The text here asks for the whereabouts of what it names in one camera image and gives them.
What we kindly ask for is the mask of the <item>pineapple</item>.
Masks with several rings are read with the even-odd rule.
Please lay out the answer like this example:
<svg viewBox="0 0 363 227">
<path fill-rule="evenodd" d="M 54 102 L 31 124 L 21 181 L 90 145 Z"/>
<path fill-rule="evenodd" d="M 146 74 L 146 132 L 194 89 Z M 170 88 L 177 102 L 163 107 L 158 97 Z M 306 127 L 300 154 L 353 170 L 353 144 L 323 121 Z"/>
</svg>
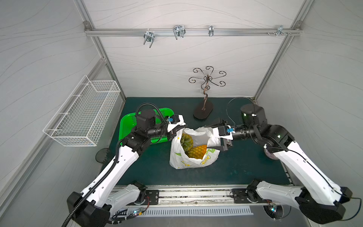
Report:
<svg viewBox="0 0 363 227">
<path fill-rule="evenodd" d="M 207 145 L 193 147 L 189 152 L 185 153 L 189 158 L 203 159 L 207 153 Z"/>
<path fill-rule="evenodd" d="M 185 153 L 189 152 L 194 145 L 192 136 L 186 133 L 182 134 L 180 143 Z"/>
</svg>

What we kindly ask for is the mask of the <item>white plastic bag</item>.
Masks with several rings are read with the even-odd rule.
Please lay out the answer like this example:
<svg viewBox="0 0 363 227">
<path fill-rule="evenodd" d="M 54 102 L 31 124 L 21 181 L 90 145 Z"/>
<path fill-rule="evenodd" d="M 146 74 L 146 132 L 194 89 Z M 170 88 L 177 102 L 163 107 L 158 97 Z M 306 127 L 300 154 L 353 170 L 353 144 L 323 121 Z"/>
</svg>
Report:
<svg viewBox="0 0 363 227">
<path fill-rule="evenodd" d="M 169 164 L 175 169 L 209 166 L 217 161 L 220 145 L 211 128 L 181 129 L 172 140 Z"/>
</svg>

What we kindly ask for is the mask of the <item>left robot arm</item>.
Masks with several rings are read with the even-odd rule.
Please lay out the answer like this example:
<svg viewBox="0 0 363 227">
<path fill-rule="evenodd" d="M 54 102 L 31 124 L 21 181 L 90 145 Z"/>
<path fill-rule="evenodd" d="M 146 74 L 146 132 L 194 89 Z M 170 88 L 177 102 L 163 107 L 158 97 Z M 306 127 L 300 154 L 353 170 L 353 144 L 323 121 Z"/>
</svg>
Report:
<svg viewBox="0 0 363 227">
<path fill-rule="evenodd" d="M 121 216 L 128 204 L 150 204 L 145 185 L 134 182 L 115 194 L 111 192 L 131 165 L 153 144 L 153 139 L 160 141 L 166 137 L 170 141 L 186 123 L 182 115 L 163 116 L 157 107 L 137 110 L 134 116 L 136 123 L 130 133 L 117 142 L 112 161 L 81 193 L 73 192 L 68 197 L 69 215 L 62 224 L 64 227 L 71 220 L 81 227 L 119 225 L 146 211 L 139 209 Z"/>
</svg>

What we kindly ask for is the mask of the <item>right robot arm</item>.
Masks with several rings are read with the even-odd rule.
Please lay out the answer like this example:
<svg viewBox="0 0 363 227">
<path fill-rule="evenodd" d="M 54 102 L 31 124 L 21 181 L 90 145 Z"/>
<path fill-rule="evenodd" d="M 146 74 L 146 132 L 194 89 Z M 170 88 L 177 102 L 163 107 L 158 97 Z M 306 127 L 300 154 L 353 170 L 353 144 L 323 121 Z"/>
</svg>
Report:
<svg viewBox="0 0 363 227">
<path fill-rule="evenodd" d="M 254 179 L 243 194 L 250 203 L 277 201 L 298 209 L 318 224 L 342 221 L 344 203 L 352 191 L 330 180 L 303 152 L 292 134 L 283 126 L 268 123 L 264 108 L 252 103 L 241 107 L 241 125 L 230 126 L 219 119 L 209 127 L 224 142 L 251 139 L 275 156 L 298 178 L 301 186 L 282 186 Z"/>
</svg>

